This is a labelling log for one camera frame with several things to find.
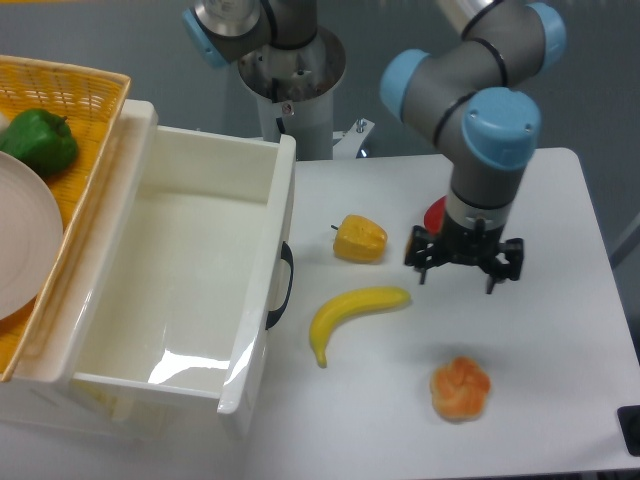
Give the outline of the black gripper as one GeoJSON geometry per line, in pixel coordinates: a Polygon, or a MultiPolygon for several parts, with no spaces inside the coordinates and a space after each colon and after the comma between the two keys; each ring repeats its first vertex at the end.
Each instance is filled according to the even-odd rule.
{"type": "Polygon", "coordinates": [[[404,265],[419,274],[424,285],[427,273],[440,263],[477,266],[487,274],[486,294],[506,280],[518,281],[524,263],[524,240],[500,242],[504,227],[491,230],[467,229],[456,222],[444,222],[437,238],[424,227],[411,228],[404,252],[404,265]]]}

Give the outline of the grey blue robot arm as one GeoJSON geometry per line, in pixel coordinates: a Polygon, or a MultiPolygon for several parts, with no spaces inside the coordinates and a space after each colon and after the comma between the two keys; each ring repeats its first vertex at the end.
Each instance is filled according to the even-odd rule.
{"type": "MultiPolygon", "coordinates": [[[[418,49],[384,70],[380,98],[453,165],[442,225],[414,227],[405,264],[420,273],[475,266],[494,286],[521,275],[524,243],[502,236],[541,114],[517,85],[564,53],[556,10],[520,1],[443,1],[461,42],[442,56],[418,49]]],[[[214,68],[235,65],[256,100],[262,136],[291,136],[302,160],[333,155],[333,93],[346,68],[340,40],[313,1],[198,1],[183,24],[214,68]]]]}

